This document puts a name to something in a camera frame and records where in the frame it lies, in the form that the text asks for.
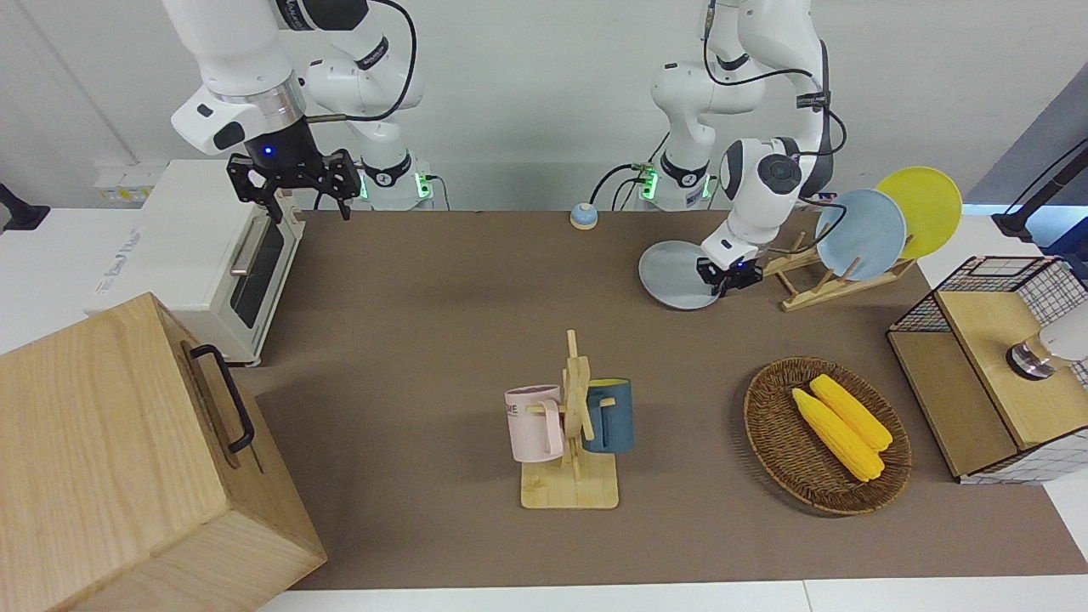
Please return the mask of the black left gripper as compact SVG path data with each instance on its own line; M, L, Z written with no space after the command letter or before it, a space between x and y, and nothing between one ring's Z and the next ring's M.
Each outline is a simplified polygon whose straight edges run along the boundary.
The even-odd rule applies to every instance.
M698 257L697 276L710 287L714 298L720 299L726 294L734 296L751 284L761 282L762 268L755 260L745 261L739 258L729 267L722 267L714 264L710 258Z

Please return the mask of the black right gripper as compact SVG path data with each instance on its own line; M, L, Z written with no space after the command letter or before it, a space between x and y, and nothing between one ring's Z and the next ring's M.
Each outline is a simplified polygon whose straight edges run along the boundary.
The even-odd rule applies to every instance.
M260 206L272 224L283 220L275 192L283 185L285 174L289 174L289 182L297 183L290 185L292 189L310 186L310 183L300 183L299 172L323 184L323 194L337 203L342 220L350 220L350 201L364 186L356 162L348 150L337 150L323 158L306 119L245 142L245 150L247 156L228 156L230 184L238 201Z

